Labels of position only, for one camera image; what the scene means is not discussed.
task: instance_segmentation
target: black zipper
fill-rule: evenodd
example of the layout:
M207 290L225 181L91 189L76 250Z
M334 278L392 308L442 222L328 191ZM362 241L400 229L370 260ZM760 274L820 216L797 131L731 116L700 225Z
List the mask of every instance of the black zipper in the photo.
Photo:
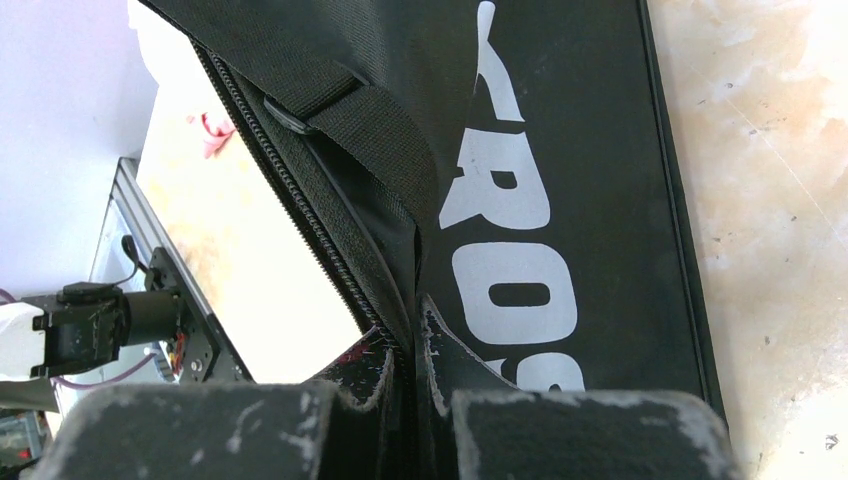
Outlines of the black zipper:
M336 248L332 239L327 234L324 225L318 220L315 210L313 210L312 206L306 200L306 197L280 158L274 145L268 140L265 130L254 116L250 106L244 100L239 86L233 81L228 67L220 58L208 54L200 47L194 46L194 48L201 58L201 63L204 70L206 70L207 76L212 80L212 85L218 97L224 103L227 114L233 119L236 127L240 127L238 129L243 133L242 138L248 150L250 150L251 155L254 158L267 161L257 162L259 163L262 175L297 227L301 238L309 245L309 250L321 265L324 273L330 278L336 292L343 299L353 299L358 311L354 310L348 301L345 301L345 305L347 305L348 310L350 310L354 318L357 319L360 329L367 331L371 326L376 326L380 330L381 335L386 338L389 346L393 349L399 349L400 346L394 335L380 321L371 303L365 297L362 288L356 282L356 279L350 273L345 261L339 254L338 248ZM299 219L292 214L289 208L287 208L288 203L293 204L294 208L303 216L303 221L298 221ZM327 265L328 262L322 261L322 258L318 255L317 252L319 249L325 253L325 258L330 264L329 266ZM340 284L344 286L346 292L341 290Z
M212 82L215 92L224 104L227 114L241 134L242 140L244 140L250 154L254 159L258 160L257 164L265 176L265 180L297 227L298 232L309 246L312 255L321 265L333 287L345 301L345 305L351 314L357 319L360 329L367 331L371 326L375 327L380 336L385 339L389 348L394 352L397 370L401 376L402 396L404 403L407 404L402 408L401 413L402 421L407 424L407 428L404 428L402 431L414 431L418 423L415 412L417 394L415 390L414 362L408 361L407 354L397 341L395 335L386 327L385 323L377 315L377 312L374 311L374 307L371 306L371 303L362 291L362 287L359 286L356 279L350 273L347 264L328 235L324 225L318 219L312 205L306 200L288 167L286 167L282 158L280 158L276 147L268 139L264 128L254 115L250 105L244 99L241 89L233 80L227 65L219 57L207 52L204 48L193 42L192 46L200 58L200 63L206 71L206 75ZM298 217L291 210L292 208L296 212L299 212L302 217ZM327 261L324 261L318 252L323 252ZM351 305L348 299L353 302L353 305L358 311L354 309L354 306ZM365 324L361 322L361 318L363 317L366 321ZM407 465L415 465L414 459L416 458L418 448L417 439L405 438L403 440L413 440L412 443L405 445L406 448L403 448L403 451L405 463ZM409 478L418 477L415 471L409 473L411 474Z

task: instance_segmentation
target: white letter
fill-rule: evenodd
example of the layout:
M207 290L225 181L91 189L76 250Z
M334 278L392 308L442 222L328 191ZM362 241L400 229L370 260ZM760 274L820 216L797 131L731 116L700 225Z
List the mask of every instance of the white letter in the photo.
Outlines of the white letter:
M564 392L586 390L580 366L564 353L539 353L518 362L515 384L537 392L547 392L554 385Z
M548 195L524 133L466 128L459 150L459 166L463 176L451 184L439 214L441 228L479 214L495 225L513 230L541 228L550 221ZM492 172L511 172L516 187L497 186Z
M509 73L492 45L489 44L489 32L492 20L495 18L495 4L481 2L477 7L477 74L486 79L489 94L492 96L492 106L495 118L523 122L518 102L515 101L515 91Z
M577 326L577 302L565 260L535 243L475 243L457 249L453 272L465 308L468 329L493 345L555 342ZM498 284L543 284L546 305L501 307L489 296Z

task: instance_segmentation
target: black bag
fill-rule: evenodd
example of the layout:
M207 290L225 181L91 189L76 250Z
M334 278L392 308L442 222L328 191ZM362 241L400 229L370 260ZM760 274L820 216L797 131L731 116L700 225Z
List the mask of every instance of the black bag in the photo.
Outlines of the black bag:
M143 3L401 359L429 295L521 388L723 415L644 0Z

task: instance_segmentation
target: marble surface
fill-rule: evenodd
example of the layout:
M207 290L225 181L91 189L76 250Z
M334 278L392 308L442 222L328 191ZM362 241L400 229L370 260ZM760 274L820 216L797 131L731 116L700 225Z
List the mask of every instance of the marble surface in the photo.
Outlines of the marble surface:
M649 4L736 455L751 478L848 478L848 2ZM221 107L155 28L139 182L257 377L305 378L353 322L240 139L203 160L185 118Z

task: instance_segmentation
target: black strap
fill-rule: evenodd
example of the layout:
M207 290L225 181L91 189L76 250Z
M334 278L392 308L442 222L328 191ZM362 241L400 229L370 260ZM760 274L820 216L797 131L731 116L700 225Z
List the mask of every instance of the black strap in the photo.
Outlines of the black strap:
M400 198L426 241L435 225L433 156L407 113L385 91L360 87L307 123L324 132Z
M207 0L203 9L184 0L143 3L290 115L339 144L400 197L422 241L430 236L438 208L435 160L415 122L389 92L361 86L349 70L293 38L281 17L262 11L258 3L236 8L229 0ZM269 31L278 33L269 36Z

